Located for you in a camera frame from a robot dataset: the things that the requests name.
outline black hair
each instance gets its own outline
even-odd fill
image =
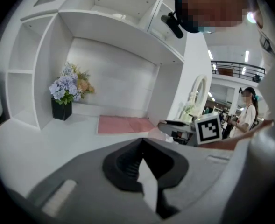
[[[255,94],[254,88],[253,87],[247,87],[244,91],[249,91],[252,94],[251,100],[252,100],[253,105],[255,107],[256,116],[258,116],[259,115],[258,98]]]

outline white cube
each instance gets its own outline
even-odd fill
[[[194,121],[198,144],[222,140],[219,114],[217,112],[204,114]]]

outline flower arrangement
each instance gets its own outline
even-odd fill
[[[89,83],[88,72],[80,72],[78,66],[67,62],[61,76],[49,87],[53,98],[60,105],[71,101],[79,101],[85,94],[95,93],[95,88]]]

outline ponytail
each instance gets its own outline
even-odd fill
[[[256,116],[258,116],[259,115],[259,112],[258,112],[258,98],[257,98],[257,96],[252,96],[252,101],[253,101],[253,105],[254,105],[254,107],[255,107],[255,113],[256,113]]]

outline ceiling light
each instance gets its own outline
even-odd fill
[[[213,60],[212,53],[210,51],[208,51],[208,54],[209,54],[210,59]]]
[[[245,52],[245,62],[248,62],[248,56],[249,56],[249,51],[247,50]]]
[[[255,19],[254,19],[254,15],[253,15],[252,12],[249,12],[249,13],[247,14],[247,20],[249,20],[251,23],[257,23],[257,22],[255,21]]]

